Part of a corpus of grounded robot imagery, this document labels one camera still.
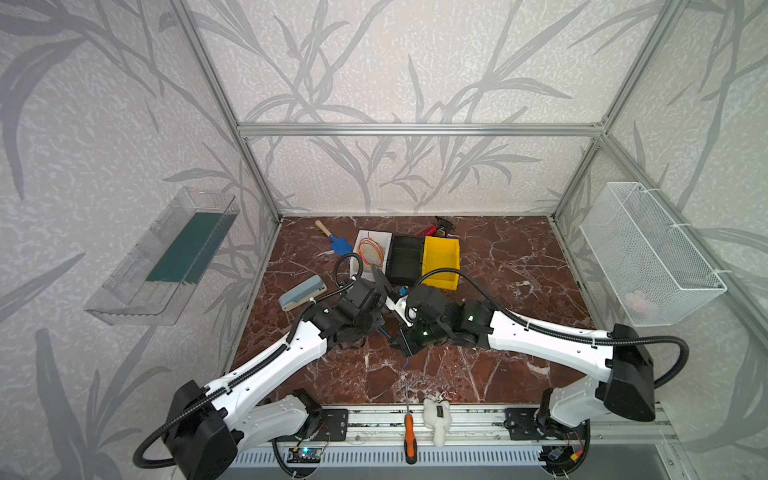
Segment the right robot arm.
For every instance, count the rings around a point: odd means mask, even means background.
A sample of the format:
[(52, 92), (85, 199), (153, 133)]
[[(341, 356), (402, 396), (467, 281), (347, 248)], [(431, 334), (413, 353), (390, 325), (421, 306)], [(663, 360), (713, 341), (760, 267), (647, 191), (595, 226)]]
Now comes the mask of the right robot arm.
[(505, 307), (477, 280), (452, 269), (480, 295), (458, 303), (419, 278), (404, 294), (386, 283), (387, 308), (402, 326), (390, 345), (411, 357), (433, 344), (522, 353), (563, 365), (582, 378), (546, 390), (535, 420), (545, 433), (574, 430), (614, 414), (635, 422), (656, 418), (655, 393), (679, 375), (690, 358), (677, 336), (641, 336), (627, 325), (583, 330), (521, 315)]

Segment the grey perforated cable spool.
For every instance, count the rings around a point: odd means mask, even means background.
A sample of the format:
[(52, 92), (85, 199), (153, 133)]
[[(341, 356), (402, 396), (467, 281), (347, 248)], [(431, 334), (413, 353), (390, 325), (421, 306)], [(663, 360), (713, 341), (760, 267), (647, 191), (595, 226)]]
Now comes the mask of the grey perforated cable spool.
[(377, 265), (372, 265), (371, 273), (377, 292), (380, 295), (388, 297), (392, 292), (392, 286), (384, 272)]

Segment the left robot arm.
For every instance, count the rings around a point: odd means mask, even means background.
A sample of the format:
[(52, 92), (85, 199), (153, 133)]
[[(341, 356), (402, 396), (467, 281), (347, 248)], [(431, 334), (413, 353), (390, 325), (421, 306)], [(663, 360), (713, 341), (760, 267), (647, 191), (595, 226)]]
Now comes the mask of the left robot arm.
[(187, 479), (216, 479), (252, 446), (303, 430), (321, 406), (306, 393), (265, 398), (304, 366), (339, 344), (366, 338), (383, 322), (391, 288), (372, 267), (310, 300), (288, 334), (235, 371), (206, 385), (190, 380), (174, 393), (164, 424), (136, 448), (139, 469), (177, 468)]

